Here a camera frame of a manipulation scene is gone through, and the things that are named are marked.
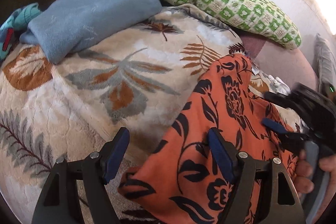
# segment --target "orange cloth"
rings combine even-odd
[[[297,157],[261,125],[265,117],[287,126],[275,106],[250,92],[251,62],[241,54],[215,61],[157,149],[142,167],[126,172],[119,192],[165,223],[216,223],[232,190],[212,159],[207,133],[217,127],[226,141],[254,159],[279,157],[293,176]],[[245,224],[253,223],[260,186],[255,182]]]

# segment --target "beige leaf-patterned blanket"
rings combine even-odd
[[[127,127],[131,142],[107,191],[121,223],[159,223],[117,193],[121,174],[155,149],[210,64],[237,51],[238,35],[193,5],[166,8],[59,65],[19,45],[0,72],[0,191],[14,214],[31,223],[58,157],[83,159]]]

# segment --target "silver bolt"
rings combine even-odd
[[[249,155],[248,155],[246,152],[242,151],[242,152],[239,152],[239,153],[238,153],[238,156],[241,157],[242,159],[245,159],[245,158],[247,158]]]
[[[91,154],[90,154],[90,158],[92,158],[92,159],[96,159],[96,158],[98,158],[99,157],[99,153],[98,152],[92,152]]]
[[[279,159],[279,158],[274,158],[274,159],[273,159],[273,162],[274,162],[275,164],[280,164],[280,163],[281,163],[281,159]]]
[[[63,157],[59,157],[59,158],[56,160],[56,163],[57,163],[57,164],[61,164],[63,161],[64,161],[64,158],[63,158]]]

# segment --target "human hand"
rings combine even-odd
[[[336,192],[336,155],[321,159],[319,161],[319,166],[321,170],[330,172],[330,179],[327,190],[325,192],[325,197],[319,210],[316,213],[313,223],[315,223],[320,218]],[[306,161],[306,152],[302,150],[300,152],[299,161],[295,169],[295,173],[297,176],[293,181],[295,189],[298,192],[299,196],[301,196],[302,194],[308,194],[314,189],[313,182],[311,182],[307,178],[312,174],[312,172],[312,167]]]

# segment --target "gray handle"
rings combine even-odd
[[[312,166],[313,173],[308,177],[314,183],[313,192],[300,198],[306,216],[306,224],[311,224],[324,199],[330,174],[318,167],[320,149],[316,143],[305,142],[306,161]]]

